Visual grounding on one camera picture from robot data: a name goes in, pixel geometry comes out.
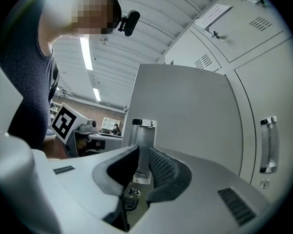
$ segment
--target air vent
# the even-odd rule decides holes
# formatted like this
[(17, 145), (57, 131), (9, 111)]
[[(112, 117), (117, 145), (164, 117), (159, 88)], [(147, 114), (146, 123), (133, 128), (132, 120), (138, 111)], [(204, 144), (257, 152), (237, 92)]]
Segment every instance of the air vent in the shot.
[(246, 205), (246, 203), (233, 189), (226, 188), (219, 190), (218, 194), (240, 226), (256, 217), (255, 213)]
[(74, 170), (74, 169), (75, 168), (72, 166), (65, 166), (65, 167), (54, 169), (53, 171), (55, 174), (62, 174), (62, 173), (66, 173), (66, 172)]
[(250, 22), (250, 25), (259, 31), (263, 31), (268, 27), (272, 26), (272, 22), (269, 22), (268, 20), (262, 17), (258, 17), (254, 21)]
[(194, 64), (196, 68), (205, 69), (207, 66), (211, 64), (211, 60), (209, 56), (206, 54), (199, 58)]

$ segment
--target person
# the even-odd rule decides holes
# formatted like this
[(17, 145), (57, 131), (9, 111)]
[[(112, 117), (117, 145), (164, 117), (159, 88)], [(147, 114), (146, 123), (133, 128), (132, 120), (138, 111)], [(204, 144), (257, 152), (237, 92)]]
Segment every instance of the person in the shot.
[(122, 133), (121, 133), (121, 130), (119, 129), (119, 127), (118, 127), (118, 124), (114, 125), (114, 129), (112, 131), (112, 134), (117, 135), (117, 136), (122, 136)]
[[(46, 0), (22, 0), (7, 17), (0, 37), (0, 66), (23, 96), (8, 133), (32, 149), (61, 158), (64, 150), (59, 140), (45, 138), (59, 77), (52, 45), (61, 36), (109, 34), (122, 16), (118, 0), (65, 1), (56, 7)], [(63, 8), (69, 21), (61, 18)]]

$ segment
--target ceiling light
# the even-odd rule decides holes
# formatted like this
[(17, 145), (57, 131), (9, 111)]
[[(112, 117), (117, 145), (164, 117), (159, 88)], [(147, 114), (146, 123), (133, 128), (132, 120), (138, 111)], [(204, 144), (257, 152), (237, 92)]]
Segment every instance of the ceiling light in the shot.
[(96, 89), (96, 88), (94, 88), (94, 89), (93, 89), (93, 92), (94, 92), (94, 95), (95, 95), (95, 97), (96, 97), (96, 100), (97, 100), (97, 101), (101, 101), (101, 99), (100, 99), (100, 94), (99, 94), (99, 90)]
[(93, 70), (92, 63), (91, 63), (91, 57), (90, 57), (89, 38), (88, 37), (80, 38), (80, 45), (82, 47), (84, 64), (86, 65), (86, 69)]

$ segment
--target person sitting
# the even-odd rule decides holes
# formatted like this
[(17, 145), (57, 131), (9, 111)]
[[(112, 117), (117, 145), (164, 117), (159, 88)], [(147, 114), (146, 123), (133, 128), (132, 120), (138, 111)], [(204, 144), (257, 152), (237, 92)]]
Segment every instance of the person sitting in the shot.
[(121, 130), (119, 129), (119, 127), (118, 127), (118, 124), (114, 125), (114, 129), (112, 131), (112, 134), (117, 135), (117, 136), (122, 136), (122, 133), (121, 133)]

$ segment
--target gray cabinet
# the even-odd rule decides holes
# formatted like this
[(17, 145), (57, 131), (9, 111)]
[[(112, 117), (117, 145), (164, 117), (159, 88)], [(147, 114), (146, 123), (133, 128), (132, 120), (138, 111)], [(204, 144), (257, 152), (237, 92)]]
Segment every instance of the gray cabinet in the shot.
[(188, 66), (193, 68), (216, 71), (220, 68), (219, 63), (191, 31), (185, 34), (174, 44), (165, 56), (166, 64)]
[(190, 67), (141, 64), (123, 147), (129, 144), (133, 118), (157, 121), (156, 147), (214, 161), (239, 175), (241, 119), (225, 76)]
[[(293, 181), (293, 39), (235, 71), (249, 98), (252, 110), (249, 117), (255, 123), (256, 158), (251, 184), (270, 201), (275, 201), (287, 192)], [(265, 173), (261, 170), (262, 163), (272, 154), (266, 150), (267, 136), (261, 120), (270, 117), (277, 118), (274, 129), (277, 132), (271, 132), (270, 140), (278, 148), (279, 157), (274, 160), (276, 171)], [(267, 180), (269, 186), (265, 188), (262, 182)]]
[(228, 62), (232, 62), (287, 30), (278, 11), (268, 0), (264, 2), (266, 7), (255, 5), (252, 0), (220, 0), (219, 4), (233, 7), (209, 27), (209, 32), (218, 32), (224, 41), (211, 38), (209, 32), (197, 25), (193, 27), (207, 36)]

